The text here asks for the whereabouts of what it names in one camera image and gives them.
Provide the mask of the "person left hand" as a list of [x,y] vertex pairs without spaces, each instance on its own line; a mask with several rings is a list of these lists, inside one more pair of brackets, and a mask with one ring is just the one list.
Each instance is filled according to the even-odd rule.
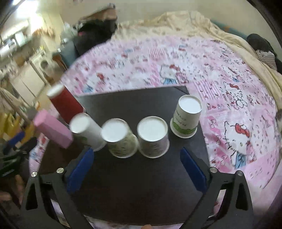
[[16,205],[22,204],[25,182],[20,175],[1,178],[1,202],[13,201]]

